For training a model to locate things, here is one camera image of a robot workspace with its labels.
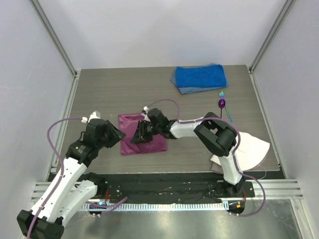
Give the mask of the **magenta satin napkin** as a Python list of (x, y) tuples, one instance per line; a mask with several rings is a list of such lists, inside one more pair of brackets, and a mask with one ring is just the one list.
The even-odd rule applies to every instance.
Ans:
[(119, 130), (126, 134), (124, 139), (120, 141), (120, 154), (122, 156), (130, 156), (167, 151), (166, 139), (161, 135), (155, 135), (151, 142), (131, 143), (140, 120), (144, 120), (144, 116), (141, 113), (118, 115)]

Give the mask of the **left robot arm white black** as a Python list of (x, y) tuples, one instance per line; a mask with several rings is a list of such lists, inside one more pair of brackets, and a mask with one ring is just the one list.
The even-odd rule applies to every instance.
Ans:
[(21, 210), (17, 222), (28, 239), (59, 239), (73, 215), (91, 198), (102, 198), (108, 189), (106, 179), (87, 174), (79, 185), (80, 176), (103, 148), (111, 148), (126, 135), (98, 112), (80, 118), (86, 128), (70, 146), (60, 169), (44, 194), (28, 211)]

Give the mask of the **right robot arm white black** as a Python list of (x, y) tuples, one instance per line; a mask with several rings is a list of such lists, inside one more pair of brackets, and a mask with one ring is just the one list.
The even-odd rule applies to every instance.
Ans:
[(155, 135), (165, 139), (198, 138), (219, 159), (226, 193), (235, 197), (243, 191), (245, 179), (239, 170), (235, 153), (240, 136), (225, 120), (212, 112), (199, 119), (170, 120), (157, 108), (143, 110), (142, 115), (144, 118), (138, 121), (131, 143), (150, 142)]

